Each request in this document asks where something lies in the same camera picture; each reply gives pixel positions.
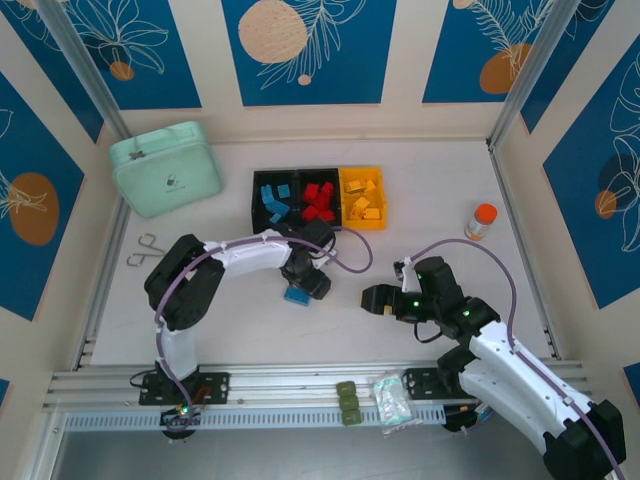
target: white table surface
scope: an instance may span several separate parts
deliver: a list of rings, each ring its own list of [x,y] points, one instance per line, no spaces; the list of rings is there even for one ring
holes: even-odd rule
[[[197,356],[202,364],[306,364],[435,360],[455,346],[442,338],[422,345],[412,326],[392,316],[371,315],[359,307],[363,289],[397,284],[393,262],[431,243],[464,238],[464,225],[482,202],[497,206],[498,219],[483,240],[507,265],[518,288],[515,333],[540,357],[549,357],[531,288],[512,227],[482,141],[325,141],[222,144],[214,146],[225,178],[215,197],[166,215],[143,219],[131,214],[111,290],[100,323],[92,365],[149,365],[156,357],[153,311],[143,284],[157,264],[126,265],[140,251],[138,238],[156,235],[168,250],[186,233],[202,241],[231,240],[252,234],[253,171],[261,169],[380,166],[388,202],[384,231],[364,232],[375,259],[362,275],[329,265],[329,294],[309,307],[283,300],[286,282],[265,270],[222,283],[198,325]],[[353,266],[366,251],[349,233],[339,233],[340,258]],[[447,261],[466,295],[484,299],[506,320],[511,302],[507,280],[483,252],[445,245],[433,252]],[[422,337],[434,334],[421,325]]]

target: red block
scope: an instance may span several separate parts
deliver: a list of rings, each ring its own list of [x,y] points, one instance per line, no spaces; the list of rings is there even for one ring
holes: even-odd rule
[[[318,212],[318,209],[316,207],[314,207],[313,205],[309,205],[302,211],[302,220],[309,223],[311,220],[316,218],[319,213],[320,212]]]
[[[328,197],[331,197],[331,195],[333,195],[333,183],[331,182],[326,182],[322,188],[320,189],[320,191],[322,193],[324,193],[325,195],[327,195]]]
[[[329,202],[331,199],[325,193],[319,193],[316,199],[313,201],[313,206],[318,209],[319,212],[324,212],[329,209]]]
[[[304,190],[304,194],[302,195],[302,200],[307,203],[313,203],[313,201],[318,196],[318,190],[320,186],[316,183],[307,184],[307,188]]]
[[[325,222],[333,222],[336,219],[335,214],[331,210],[325,210],[324,212],[320,212],[318,215]]]

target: small bottle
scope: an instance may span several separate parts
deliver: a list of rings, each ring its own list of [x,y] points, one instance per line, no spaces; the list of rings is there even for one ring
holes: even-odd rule
[[[467,223],[464,234],[471,240],[482,240],[491,224],[498,216],[498,210],[490,203],[483,203],[476,208],[473,217]]]

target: mint green box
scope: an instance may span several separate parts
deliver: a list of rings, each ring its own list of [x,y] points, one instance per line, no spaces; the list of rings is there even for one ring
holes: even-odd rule
[[[222,190],[218,160],[199,122],[184,122],[116,143],[113,181],[141,217],[155,217]]]

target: scissors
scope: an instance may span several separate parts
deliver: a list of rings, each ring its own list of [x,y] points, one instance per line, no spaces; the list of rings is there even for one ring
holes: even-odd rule
[[[138,239],[138,245],[141,247],[148,248],[149,250],[153,250],[156,253],[132,253],[127,257],[127,265],[130,267],[139,267],[144,262],[144,259],[147,257],[162,257],[164,256],[164,250],[154,247],[153,244],[156,241],[156,236],[151,233],[145,233]]]

